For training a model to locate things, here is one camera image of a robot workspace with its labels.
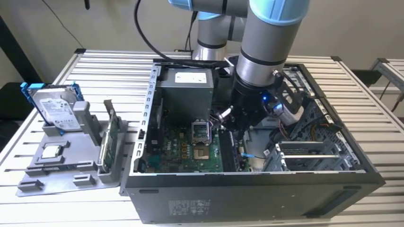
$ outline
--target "white slatted table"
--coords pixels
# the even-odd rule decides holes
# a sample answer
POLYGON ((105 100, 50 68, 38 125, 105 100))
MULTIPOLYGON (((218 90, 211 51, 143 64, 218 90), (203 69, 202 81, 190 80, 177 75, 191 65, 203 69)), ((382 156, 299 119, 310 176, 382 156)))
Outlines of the white slatted table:
MULTIPOLYGON (((179 53, 167 56, 187 58, 179 53)), ((54 81, 54 84, 71 81, 79 84, 83 98, 90 102, 90 112, 101 120, 107 119, 102 100, 111 99, 118 115, 129 121, 125 152, 134 141, 153 58, 157 55, 149 52, 87 50, 73 55, 54 81)), ((330 220, 198 223, 191 226, 402 227, 404 125, 342 62, 307 56, 290 56, 287 62, 306 66, 386 184, 330 220)), ((14 196, 15 184, 43 135, 41 124, 39 116, 31 111, 0 153, 0 224, 23 227, 141 225, 131 202, 118 195, 118 188, 14 196)))
POLYGON ((377 58, 370 70, 377 70, 404 93, 404 59, 377 58))

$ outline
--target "black cable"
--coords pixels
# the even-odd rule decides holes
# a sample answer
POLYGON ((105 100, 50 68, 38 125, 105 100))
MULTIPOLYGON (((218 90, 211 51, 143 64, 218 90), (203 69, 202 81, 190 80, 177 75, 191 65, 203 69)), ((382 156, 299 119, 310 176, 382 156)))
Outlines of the black cable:
POLYGON ((163 58, 166 61, 170 61, 175 64, 182 64, 182 65, 186 65, 186 66, 190 66, 190 67, 198 67, 198 68, 207 68, 207 69, 214 69, 214 68, 225 68, 227 66, 227 63, 226 63, 226 66, 223 65, 223 62, 215 62, 215 63, 211 63, 211 64, 197 64, 197 63, 193 63, 193 62, 189 62, 189 60, 178 60, 178 59, 171 59, 169 57, 166 57, 154 47, 153 45, 150 44, 150 42, 147 41, 147 39, 145 38, 145 35, 139 29, 139 24, 138 24, 138 18, 137 18, 137 12, 138 12, 138 6, 139 6, 139 2, 141 0, 137 0, 135 2, 135 5, 134 5, 134 10, 133 10, 133 19, 134 19, 134 25, 135 25, 135 29, 137 29, 137 32, 142 38, 142 41, 145 42, 145 44, 147 45, 147 47, 153 50, 153 52, 155 54, 158 54, 158 56, 161 58, 163 58))
POLYGON ((190 32, 191 32, 191 27, 193 27, 193 23, 194 23, 194 20, 195 20, 195 16, 197 16, 197 11, 193 11, 191 16, 190 16, 190 24, 189 24, 189 30, 187 30, 183 50, 187 50, 187 46, 189 46, 189 50, 191 49, 190 48, 190 32))
POLYGON ((265 149, 269 149, 269 148, 270 148, 270 145, 275 143, 273 139, 274 139, 274 137, 275 137, 275 135, 277 135, 278 133, 279 133, 279 128, 275 128, 275 129, 273 129, 273 130, 270 131, 270 133, 269 133, 269 135, 267 135, 269 141, 267 141, 267 143, 266 143, 265 149))
POLYGON ((379 100, 381 100, 381 98, 383 96, 383 92, 385 92, 386 88, 389 87, 389 84, 390 84, 390 82, 387 82, 386 85, 385 85, 385 88, 383 88, 383 90, 381 92, 381 95, 379 95, 379 98, 378 98, 379 100))
POLYGON ((258 158, 258 159, 266 159, 265 157, 258 157, 258 156, 253 156, 253 157, 255 157, 255 158, 258 158))
POLYGON ((81 45, 78 39, 74 37, 74 35, 73 35, 73 34, 70 33, 70 31, 67 30, 67 28, 63 26, 63 24, 62 24, 59 18, 57 17, 54 11, 53 11, 51 8, 50 8, 50 6, 49 6, 47 3, 45 2, 45 0, 41 0, 41 1, 42 1, 42 3, 46 5, 46 7, 47 7, 47 9, 50 10, 50 12, 53 13, 53 15, 54 15, 55 19, 58 20, 58 22, 59 22, 59 24, 61 24, 63 30, 66 30, 66 32, 70 34, 70 36, 73 37, 73 39, 77 41, 78 45, 79 45, 81 48, 83 49, 83 46, 81 45))
POLYGON ((395 104, 393 105, 391 112, 397 109, 398 103, 399 103, 399 101, 397 101, 395 104))
POLYGON ((261 100, 261 105, 262 105, 262 108, 263 108, 263 111, 265 111, 266 115, 270 116, 270 113, 266 109, 266 104, 265 104, 263 100, 261 100))
POLYGON ((306 127, 309 127, 315 121, 321 120, 321 119, 325 117, 325 115, 322 115, 322 116, 314 118, 314 119, 313 119, 313 120, 301 128, 301 130, 303 130, 306 127))

